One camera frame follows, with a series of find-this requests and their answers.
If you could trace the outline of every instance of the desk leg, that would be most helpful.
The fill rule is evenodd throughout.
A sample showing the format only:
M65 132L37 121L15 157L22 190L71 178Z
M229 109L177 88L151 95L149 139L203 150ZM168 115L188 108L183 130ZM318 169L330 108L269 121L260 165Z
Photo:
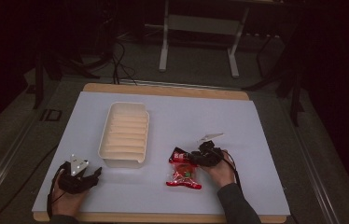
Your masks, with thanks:
M246 7L244 9L244 15L242 17L242 21L239 22L238 30L236 31L236 34L235 34L235 40L233 41L232 47L228 49L228 58L230 60L230 73L234 78L239 77L238 66L236 65L236 59L235 59L235 51L238 48L239 40L241 39L242 31L244 30L244 23L246 22L248 12L249 12L249 7Z
M169 0L165 1L165 17L163 18L163 43L160 58L160 72L166 71L166 62L168 60L168 17L169 17Z

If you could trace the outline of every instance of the red snack package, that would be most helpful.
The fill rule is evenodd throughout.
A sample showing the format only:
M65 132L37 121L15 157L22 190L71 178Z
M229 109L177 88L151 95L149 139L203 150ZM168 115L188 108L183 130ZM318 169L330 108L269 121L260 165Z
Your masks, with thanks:
M201 189L202 185L196 182L196 164L187 158L187 152L176 147L169 162L173 166L173 174L167 186L186 186L191 189Z

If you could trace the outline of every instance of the person's left hand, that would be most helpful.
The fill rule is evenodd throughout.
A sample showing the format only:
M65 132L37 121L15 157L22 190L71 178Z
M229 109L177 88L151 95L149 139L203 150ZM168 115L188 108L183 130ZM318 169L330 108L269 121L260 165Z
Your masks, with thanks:
M75 217L89 190L87 189L79 194L64 192L62 189L59 189L58 180L60 177L61 174L56 178L55 187L52 192L52 214Z

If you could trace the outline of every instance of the hand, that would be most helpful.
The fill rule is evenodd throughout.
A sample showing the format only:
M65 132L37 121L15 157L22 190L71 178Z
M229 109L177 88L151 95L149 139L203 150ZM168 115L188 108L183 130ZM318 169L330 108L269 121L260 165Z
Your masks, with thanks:
M55 180L55 187L52 193L52 214L75 217L89 190L85 190L79 194L66 193L59 189L58 180L60 177L61 174Z
M227 150L223 150L224 159L227 160L232 166L233 162L230 161ZM232 168L224 161L219 162L216 166L201 168L212 177L212 179L218 184L219 187L224 187L228 184L235 183L235 177Z

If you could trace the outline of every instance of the floor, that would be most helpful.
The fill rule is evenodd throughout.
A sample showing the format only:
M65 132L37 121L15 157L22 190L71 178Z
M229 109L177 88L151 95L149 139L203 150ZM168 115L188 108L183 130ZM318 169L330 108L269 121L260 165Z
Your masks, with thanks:
M161 73L160 42L153 37L149 40L138 43L130 38L119 39L125 49L121 61L124 66L119 66L121 84L239 91L261 80L256 53L263 40L257 36L241 40L235 54L241 73L237 79L230 76L225 48L198 44L194 48L184 47L175 39L171 39L167 70ZM264 69L272 66L282 47L275 40L264 51ZM115 50L118 57L123 52L118 44ZM93 74L101 78L91 80L64 68L66 73L61 81L46 77L45 101L38 109L33 109L34 96L24 92L0 115L0 223L37 223L31 209L78 94L88 82L112 82L113 70L112 63L98 68ZM31 84L34 72L25 74ZM276 97L276 85L248 94L258 109L293 214L286 223L349 223L349 177L308 92L302 90L303 112L299 113L300 126L295 127L288 115L289 99ZM44 109L62 110L61 119L40 120Z

